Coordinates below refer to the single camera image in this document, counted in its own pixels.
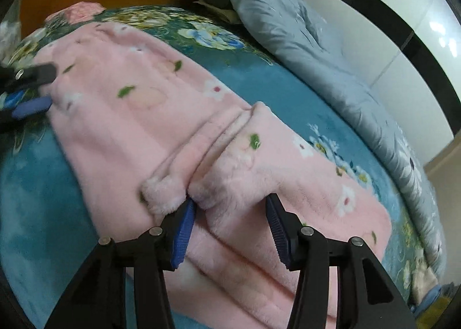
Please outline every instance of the pink fleece blanket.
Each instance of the pink fleece blanket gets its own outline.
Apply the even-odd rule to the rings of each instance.
[[[369,192],[160,40],[91,23],[41,49],[36,62],[49,61],[60,72],[42,89],[49,117],[101,236],[137,237],[186,192],[203,210],[165,276],[176,311],[213,328],[286,327],[298,275],[277,256],[261,203],[271,192],[325,236],[361,236],[383,257],[390,219]],[[331,327],[336,302],[333,270]]]

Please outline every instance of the gray quilt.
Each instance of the gray quilt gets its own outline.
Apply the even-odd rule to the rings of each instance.
[[[446,247],[434,189],[402,129],[349,68],[341,43],[303,0],[230,0],[250,34],[340,114],[387,168],[438,276]]]

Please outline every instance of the metal screw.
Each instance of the metal screw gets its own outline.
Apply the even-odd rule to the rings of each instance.
[[[163,229],[160,228],[160,227],[158,227],[158,226],[156,226],[156,227],[154,227],[154,228],[151,228],[151,229],[149,230],[149,234],[150,234],[150,235],[153,235],[153,236],[155,236],[155,237],[159,236],[159,235],[162,234],[162,233],[163,233]]]
[[[19,70],[17,73],[16,73],[16,76],[14,77],[16,80],[19,80],[20,77],[22,77],[22,75],[24,74],[24,70],[21,69]]]
[[[301,228],[301,234],[310,237],[311,235],[314,235],[314,229],[312,229],[310,226],[304,226]]]
[[[109,243],[111,243],[111,237],[102,237],[102,238],[99,238],[98,240],[98,243],[101,245],[101,246],[107,246]]]
[[[354,246],[357,246],[357,247],[363,246],[363,243],[364,243],[363,239],[360,237],[352,237],[350,241],[352,242]]]

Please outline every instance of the bed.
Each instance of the bed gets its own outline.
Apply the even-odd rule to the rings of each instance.
[[[106,8],[89,22],[121,22],[140,28],[199,63],[247,102],[263,101],[339,170],[372,191],[392,221],[383,265],[404,299],[409,299],[415,257],[422,245],[399,189],[354,130],[243,26],[216,19],[192,5],[196,0],[22,0],[23,35],[40,28],[48,15],[79,1],[98,2]],[[44,30],[21,43],[10,64],[27,64],[41,47],[85,23],[69,24],[59,14],[48,19]],[[200,29],[212,29],[211,36],[222,39],[204,40]],[[4,106],[35,95],[34,91],[11,95]],[[94,247],[97,234],[46,118],[5,135],[1,145],[1,266],[28,319],[43,328],[70,278]],[[129,281],[129,328],[135,327],[132,288]],[[201,327],[179,314],[175,323],[179,328]]]

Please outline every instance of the blue gripper pad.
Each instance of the blue gripper pad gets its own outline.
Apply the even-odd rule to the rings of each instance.
[[[171,253],[171,266],[176,269],[184,261],[187,245],[189,243],[192,228],[194,227],[195,212],[197,205],[192,199],[188,199],[186,209],[177,228],[176,236],[173,239],[173,250]]]
[[[291,263],[290,243],[281,217],[278,213],[279,208],[277,208],[277,206],[279,203],[280,200],[278,197],[275,199],[272,197],[272,194],[266,198],[266,219],[269,223],[269,227],[271,228],[271,233],[277,248],[278,257],[280,258],[280,261],[288,268]]]
[[[52,104],[50,96],[37,97],[21,104],[18,104],[12,111],[11,116],[14,119],[21,120],[33,114],[44,113],[49,110]]]

